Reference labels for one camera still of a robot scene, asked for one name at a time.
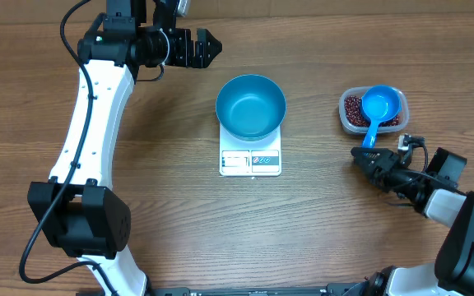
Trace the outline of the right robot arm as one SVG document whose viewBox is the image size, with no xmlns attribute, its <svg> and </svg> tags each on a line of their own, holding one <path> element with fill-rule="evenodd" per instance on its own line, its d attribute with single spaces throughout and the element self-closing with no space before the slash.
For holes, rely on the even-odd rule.
<svg viewBox="0 0 474 296">
<path fill-rule="evenodd" d="M 474 191 L 458 190 L 467 161 L 439 148 L 425 172 L 407 167 L 407 157 L 389 149 L 354 147 L 354 162 L 384 192 L 411 202 L 424 217 L 448 227 L 433 263 L 389 267 L 367 284 L 367 295 L 474 295 Z"/>
</svg>

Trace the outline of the blue plastic measuring scoop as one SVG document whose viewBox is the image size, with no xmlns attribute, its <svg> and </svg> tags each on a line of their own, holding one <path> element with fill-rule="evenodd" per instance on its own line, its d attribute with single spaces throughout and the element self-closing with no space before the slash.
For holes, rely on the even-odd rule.
<svg viewBox="0 0 474 296">
<path fill-rule="evenodd" d="M 373 148 L 382 123 L 394 119 L 402 109 L 399 94 L 391 86 L 373 86 L 361 98 L 361 112 L 369 121 L 362 148 Z"/>
</svg>

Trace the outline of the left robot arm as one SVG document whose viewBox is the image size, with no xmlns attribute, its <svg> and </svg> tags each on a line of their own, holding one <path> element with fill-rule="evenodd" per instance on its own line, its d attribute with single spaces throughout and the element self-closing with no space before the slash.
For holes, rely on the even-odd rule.
<svg viewBox="0 0 474 296">
<path fill-rule="evenodd" d="M 77 102 L 60 156 L 27 201 L 49 244 L 97 279 L 103 295 L 150 295 L 128 247 L 131 211 L 114 193 L 112 164 L 123 111 L 140 67 L 205 68 L 222 50 L 208 30 L 176 25 L 188 0 L 109 1 L 70 54 L 79 67 Z"/>
</svg>

